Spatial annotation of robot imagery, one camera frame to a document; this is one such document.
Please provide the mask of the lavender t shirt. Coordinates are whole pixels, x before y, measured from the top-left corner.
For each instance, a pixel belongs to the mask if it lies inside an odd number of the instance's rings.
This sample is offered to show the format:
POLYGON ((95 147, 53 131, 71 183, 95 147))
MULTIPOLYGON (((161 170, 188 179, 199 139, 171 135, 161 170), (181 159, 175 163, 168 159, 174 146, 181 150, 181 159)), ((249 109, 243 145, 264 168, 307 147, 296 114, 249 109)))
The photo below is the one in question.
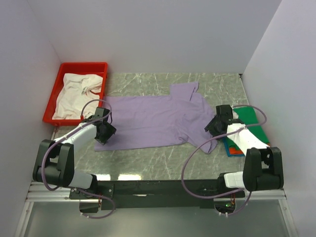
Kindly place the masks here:
POLYGON ((199 83, 170 85, 161 96, 105 97, 112 106, 116 133, 95 151, 117 151, 181 145, 197 147, 211 135, 205 131, 215 113, 197 92, 199 83))

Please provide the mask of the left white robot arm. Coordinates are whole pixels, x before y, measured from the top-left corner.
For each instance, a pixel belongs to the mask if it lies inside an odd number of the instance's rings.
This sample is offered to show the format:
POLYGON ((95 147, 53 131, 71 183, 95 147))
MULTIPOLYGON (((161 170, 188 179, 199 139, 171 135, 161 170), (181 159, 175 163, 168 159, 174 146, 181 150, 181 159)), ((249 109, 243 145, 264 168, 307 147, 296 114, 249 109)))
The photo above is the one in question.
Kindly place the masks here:
POLYGON ((75 171, 75 153, 87 142, 95 139, 99 144, 106 142, 116 133, 111 125, 112 112, 98 107, 95 114, 84 119, 75 129, 55 140, 43 140, 33 170, 33 180, 46 184, 48 190, 58 187, 80 188, 87 198, 99 192, 96 176, 75 171))

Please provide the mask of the orange t shirt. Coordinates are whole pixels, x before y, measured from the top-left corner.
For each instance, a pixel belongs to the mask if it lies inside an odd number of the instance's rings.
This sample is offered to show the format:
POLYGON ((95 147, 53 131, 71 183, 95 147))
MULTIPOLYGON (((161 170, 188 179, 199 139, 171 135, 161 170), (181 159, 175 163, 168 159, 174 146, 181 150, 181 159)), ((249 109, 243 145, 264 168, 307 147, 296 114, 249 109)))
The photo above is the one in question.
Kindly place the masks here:
POLYGON ((230 155, 243 155, 241 149, 236 146, 229 146, 229 153, 230 155))

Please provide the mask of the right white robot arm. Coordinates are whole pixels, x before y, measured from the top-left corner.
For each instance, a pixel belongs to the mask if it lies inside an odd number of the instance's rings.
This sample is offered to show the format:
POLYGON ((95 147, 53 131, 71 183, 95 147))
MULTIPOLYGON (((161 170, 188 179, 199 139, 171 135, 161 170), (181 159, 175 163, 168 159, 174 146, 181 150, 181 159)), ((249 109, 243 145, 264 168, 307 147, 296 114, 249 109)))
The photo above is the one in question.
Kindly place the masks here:
POLYGON ((245 155, 243 171, 225 173, 217 184, 217 193, 228 197, 234 188, 247 191, 279 190, 283 188, 284 176, 281 150, 270 147, 250 130, 259 124, 246 124, 236 118, 231 105, 216 106, 216 115, 204 128, 212 137, 227 137, 245 155))

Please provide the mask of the green t shirt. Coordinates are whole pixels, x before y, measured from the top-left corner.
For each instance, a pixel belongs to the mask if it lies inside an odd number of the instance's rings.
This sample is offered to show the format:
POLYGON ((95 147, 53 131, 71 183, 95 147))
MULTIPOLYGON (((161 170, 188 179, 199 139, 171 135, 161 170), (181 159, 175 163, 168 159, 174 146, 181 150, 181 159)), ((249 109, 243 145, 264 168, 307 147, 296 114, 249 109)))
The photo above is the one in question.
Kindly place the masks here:
MULTIPOLYGON (((252 107, 239 107, 233 108, 233 111, 238 115, 238 118, 244 122, 246 125, 257 124, 258 120, 256 117, 255 110, 252 107)), ((253 133, 261 142, 270 145, 270 142, 264 133, 263 129, 260 126, 254 126, 248 128, 251 133, 253 133)), ((228 139, 229 146, 235 145, 238 147, 232 140, 228 139)))

